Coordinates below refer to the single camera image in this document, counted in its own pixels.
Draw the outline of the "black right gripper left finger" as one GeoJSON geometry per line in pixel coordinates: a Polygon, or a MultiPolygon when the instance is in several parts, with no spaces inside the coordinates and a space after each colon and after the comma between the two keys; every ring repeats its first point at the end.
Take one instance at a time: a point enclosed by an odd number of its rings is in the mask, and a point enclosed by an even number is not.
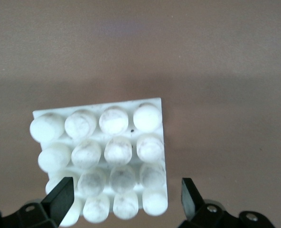
{"type": "Polygon", "coordinates": [[[74,202],[74,181],[64,177],[40,202],[23,205],[2,219],[4,228],[57,228],[74,202]]]}

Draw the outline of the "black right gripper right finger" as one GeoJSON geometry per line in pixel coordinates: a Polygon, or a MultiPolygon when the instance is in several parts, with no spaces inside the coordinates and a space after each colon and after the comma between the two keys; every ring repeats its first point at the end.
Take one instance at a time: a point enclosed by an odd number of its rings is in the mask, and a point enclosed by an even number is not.
{"type": "Polygon", "coordinates": [[[238,218],[218,202],[204,201],[191,178],[182,178],[181,203],[186,219],[180,228],[239,228],[238,218]]]}

